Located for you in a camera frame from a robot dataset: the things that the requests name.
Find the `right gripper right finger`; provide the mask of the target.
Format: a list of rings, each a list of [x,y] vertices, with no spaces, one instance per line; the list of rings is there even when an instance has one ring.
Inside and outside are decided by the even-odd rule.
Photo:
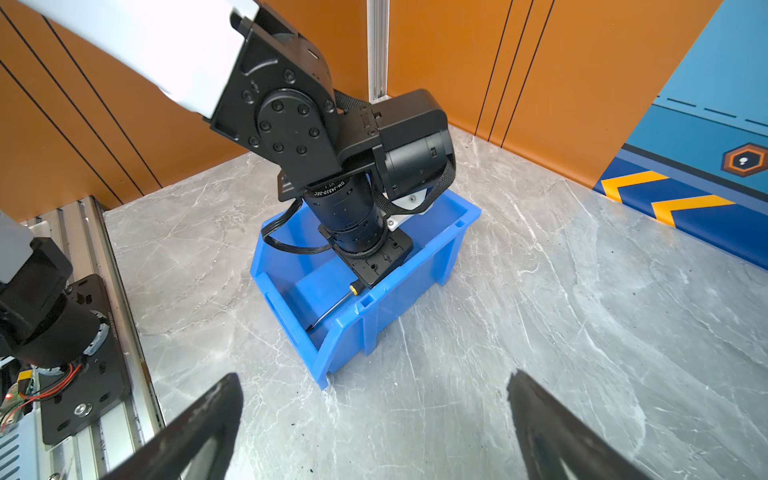
[[[508,402],[530,479],[646,479],[523,370],[511,374]]]

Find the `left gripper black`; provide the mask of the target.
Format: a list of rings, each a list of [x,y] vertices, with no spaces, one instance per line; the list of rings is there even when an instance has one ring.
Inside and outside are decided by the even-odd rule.
[[[414,248],[412,238],[398,228],[394,232],[386,233],[380,246],[373,248],[364,256],[355,257],[344,252],[332,239],[331,232],[324,226],[319,226],[318,232],[358,280],[368,288],[375,287],[392,271],[402,266]]]

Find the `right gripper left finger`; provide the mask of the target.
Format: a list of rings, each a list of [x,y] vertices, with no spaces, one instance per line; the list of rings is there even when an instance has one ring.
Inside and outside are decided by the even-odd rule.
[[[106,479],[223,479],[233,457],[244,405],[234,372],[190,405]]]

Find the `black handle screwdriver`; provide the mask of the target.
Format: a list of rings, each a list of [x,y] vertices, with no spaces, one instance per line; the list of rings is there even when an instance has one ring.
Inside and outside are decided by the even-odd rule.
[[[307,333],[312,332],[323,320],[329,317],[339,306],[341,306],[347,299],[353,296],[358,296],[365,289],[365,284],[361,280],[356,280],[349,285],[348,292],[345,293],[338,301],[336,301],[331,307],[329,307],[317,320],[309,325],[305,331]]]

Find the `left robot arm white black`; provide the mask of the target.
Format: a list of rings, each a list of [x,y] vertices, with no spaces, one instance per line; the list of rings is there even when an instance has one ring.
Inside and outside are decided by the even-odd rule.
[[[373,287],[411,238],[391,217],[428,210],[453,183],[445,112],[426,90],[377,104],[333,86],[319,49],[270,6],[228,1],[34,1],[31,8],[149,80],[279,169],[291,213]]]

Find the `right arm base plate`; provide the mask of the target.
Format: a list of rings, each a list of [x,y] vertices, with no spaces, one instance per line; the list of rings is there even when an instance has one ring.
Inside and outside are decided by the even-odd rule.
[[[121,344],[104,280],[97,274],[78,280],[68,297],[86,307],[106,328],[104,342],[80,363],[75,380],[52,399],[39,403],[42,439],[54,446],[96,423],[131,393]]]

